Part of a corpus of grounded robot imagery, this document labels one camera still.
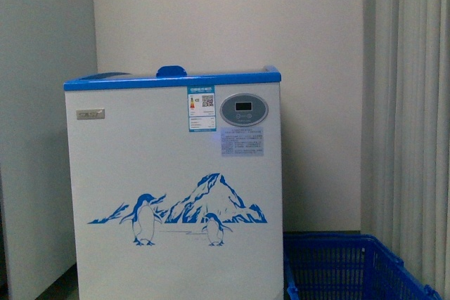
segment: digital control panel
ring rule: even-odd
[[[257,95],[242,93],[229,96],[221,104],[220,115],[234,126],[253,126],[260,123],[269,111],[266,101]]]

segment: display screen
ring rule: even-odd
[[[236,112],[240,112],[243,110],[252,110],[251,102],[236,102]]]

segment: qr code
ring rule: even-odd
[[[202,107],[214,107],[214,96],[202,95]]]

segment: white curtain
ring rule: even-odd
[[[371,232],[450,300],[449,0],[375,0]]]

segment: brand logo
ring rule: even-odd
[[[104,119],[104,109],[77,110],[77,119]]]

